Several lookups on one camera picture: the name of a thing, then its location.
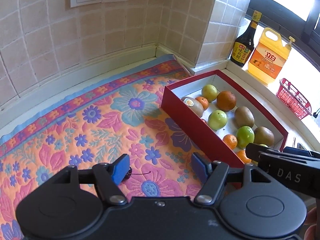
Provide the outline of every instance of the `human hand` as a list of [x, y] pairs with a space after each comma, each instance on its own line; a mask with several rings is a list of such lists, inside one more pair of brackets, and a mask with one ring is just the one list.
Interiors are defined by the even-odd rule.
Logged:
[[304, 234], [304, 240], [315, 240], [317, 226], [317, 208], [311, 209], [306, 217], [305, 225], [311, 225]]

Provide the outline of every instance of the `jug handle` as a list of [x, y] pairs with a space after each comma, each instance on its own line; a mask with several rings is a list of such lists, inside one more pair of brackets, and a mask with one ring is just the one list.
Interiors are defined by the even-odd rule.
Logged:
[[[266, 36], [266, 32], [271, 32], [271, 33], [273, 33], [275, 36], [277, 36], [278, 39], [277, 39], [276, 41], [274, 41], [273, 39], [268, 38], [268, 37]], [[265, 28], [265, 29], [263, 30], [263, 32], [262, 32], [262, 36], [264, 36], [265, 38], [267, 38], [267, 39], [269, 39], [269, 40], [272, 40], [272, 41], [276, 42], [276, 43], [277, 43], [277, 47], [283, 48], [281, 35], [280, 35], [279, 33], [277, 33], [276, 31], [274, 31], [273, 29], [271, 29], [271, 28], [269, 28], [269, 27]]]

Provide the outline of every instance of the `red box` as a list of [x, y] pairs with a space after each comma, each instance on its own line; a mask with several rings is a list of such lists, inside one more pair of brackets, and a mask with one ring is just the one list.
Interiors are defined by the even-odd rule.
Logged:
[[[237, 98], [236, 107], [226, 112], [228, 116], [227, 125], [217, 132], [211, 130], [180, 100], [184, 96], [192, 98], [200, 96], [201, 89], [206, 84], [214, 85], [218, 91], [231, 91]], [[207, 120], [210, 113], [217, 109], [215, 102], [211, 103], [210, 107], [204, 112], [204, 119]], [[252, 95], [220, 70], [213, 70], [166, 86], [161, 104], [162, 109], [210, 160], [219, 160], [228, 163], [230, 167], [242, 168], [243, 162], [222, 141], [224, 135], [228, 133], [236, 134], [237, 128], [233, 122], [233, 116], [235, 109], [239, 106], [247, 106], [251, 110], [255, 118], [253, 129], [257, 126], [265, 126], [273, 132], [275, 136], [273, 148], [282, 151], [288, 137], [287, 130]]]

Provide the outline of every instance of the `green apple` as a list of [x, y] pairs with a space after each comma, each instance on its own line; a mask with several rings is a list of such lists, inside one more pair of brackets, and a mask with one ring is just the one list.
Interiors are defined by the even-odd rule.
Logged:
[[238, 140], [237, 147], [244, 149], [249, 143], [253, 143], [254, 132], [251, 127], [243, 126], [238, 129], [236, 137]]
[[218, 91], [215, 86], [208, 84], [201, 90], [201, 95], [208, 100], [209, 103], [217, 99]]
[[212, 130], [215, 130], [215, 131], [225, 127], [227, 122], [228, 122], [228, 117], [226, 113], [221, 110], [216, 110], [212, 112], [208, 118], [208, 125]]

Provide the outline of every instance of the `floral tablecloth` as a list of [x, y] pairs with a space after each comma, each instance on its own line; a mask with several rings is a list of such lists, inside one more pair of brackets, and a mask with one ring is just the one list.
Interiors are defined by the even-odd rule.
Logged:
[[[164, 86], [186, 77], [174, 57], [165, 55], [70, 95], [3, 136], [0, 240], [23, 237], [15, 218], [18, 203], [69, 164], [89, 169], [127, 153], [133, 173], [148, 173], [119, 185], [128, 199], [194, 197], [200, 182], [190, 157], [201, 151], [160, 109]], [[81, 187], [96, 194], [93, 185]]]

